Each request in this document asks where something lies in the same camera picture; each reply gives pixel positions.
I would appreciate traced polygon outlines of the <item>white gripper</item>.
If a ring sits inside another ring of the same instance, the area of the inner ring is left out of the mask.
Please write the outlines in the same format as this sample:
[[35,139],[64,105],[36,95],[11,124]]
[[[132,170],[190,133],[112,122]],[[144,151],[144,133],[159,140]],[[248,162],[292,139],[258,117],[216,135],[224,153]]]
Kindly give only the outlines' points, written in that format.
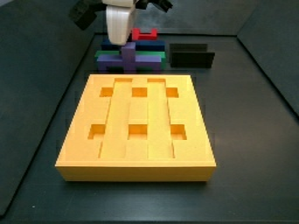
[[107,34],[114,45],[123,46],[136,19],[136,0],[103,0],[107,6]]

